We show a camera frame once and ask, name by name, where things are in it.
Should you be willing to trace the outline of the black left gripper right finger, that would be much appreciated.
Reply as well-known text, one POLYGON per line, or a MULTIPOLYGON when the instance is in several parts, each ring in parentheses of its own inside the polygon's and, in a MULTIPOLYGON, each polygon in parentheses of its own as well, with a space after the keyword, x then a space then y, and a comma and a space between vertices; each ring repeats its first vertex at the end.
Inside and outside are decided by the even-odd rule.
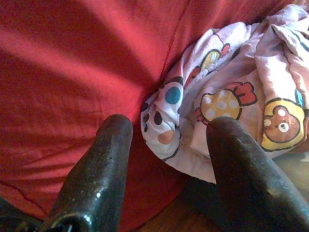
POLYGON ((237 120, 214 119, 207 125, 206 136, 232 231, 308 231, 308 203, 237 120))

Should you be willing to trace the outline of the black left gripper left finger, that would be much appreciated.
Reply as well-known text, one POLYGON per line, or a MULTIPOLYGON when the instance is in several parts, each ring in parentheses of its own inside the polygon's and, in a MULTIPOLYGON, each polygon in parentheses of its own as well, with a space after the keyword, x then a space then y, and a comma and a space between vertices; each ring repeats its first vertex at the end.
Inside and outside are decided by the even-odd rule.
POLYGON ((42 232, 117 232, 133 137, 124 115, 107 117, 69 172, 42 232))

